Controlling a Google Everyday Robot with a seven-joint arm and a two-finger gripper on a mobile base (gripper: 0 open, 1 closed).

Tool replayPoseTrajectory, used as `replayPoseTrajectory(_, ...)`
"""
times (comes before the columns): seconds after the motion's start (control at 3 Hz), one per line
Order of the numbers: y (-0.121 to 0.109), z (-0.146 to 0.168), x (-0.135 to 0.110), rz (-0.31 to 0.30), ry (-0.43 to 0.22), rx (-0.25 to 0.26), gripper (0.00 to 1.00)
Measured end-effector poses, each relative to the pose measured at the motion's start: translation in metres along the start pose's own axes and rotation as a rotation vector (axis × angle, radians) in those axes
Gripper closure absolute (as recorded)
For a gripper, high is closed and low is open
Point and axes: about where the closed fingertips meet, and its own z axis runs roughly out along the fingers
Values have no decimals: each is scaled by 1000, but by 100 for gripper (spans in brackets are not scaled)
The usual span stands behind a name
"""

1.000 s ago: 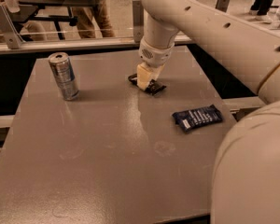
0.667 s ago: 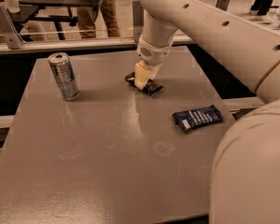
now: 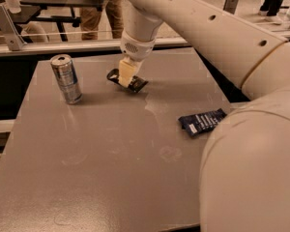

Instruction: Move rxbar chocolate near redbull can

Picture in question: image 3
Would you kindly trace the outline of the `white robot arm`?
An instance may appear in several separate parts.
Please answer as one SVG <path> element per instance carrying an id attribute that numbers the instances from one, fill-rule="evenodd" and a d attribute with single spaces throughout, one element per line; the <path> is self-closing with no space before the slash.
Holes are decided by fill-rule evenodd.
<path id="1" fill-rule="evenodd" d="M 200 163 L 201 232 L 290 232 L 290 41 L 201 0 L 129 0 L 127 61 L 167 23 L 248 98 L 213 130 Z"/>

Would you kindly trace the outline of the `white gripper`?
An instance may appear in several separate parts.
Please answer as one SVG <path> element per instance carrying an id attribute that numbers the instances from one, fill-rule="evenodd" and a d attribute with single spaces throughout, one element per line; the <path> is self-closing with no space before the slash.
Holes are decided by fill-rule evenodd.
<path id="1" fill-rule="evenodd" d="M 122 86 L 130 85 L 142 61 L 152 52 L 155 41 L 156 35 L 153 32 L 134 34 L 123 31 L 120 48 L 124 58 L 119 62 L 119 83 Z"/>

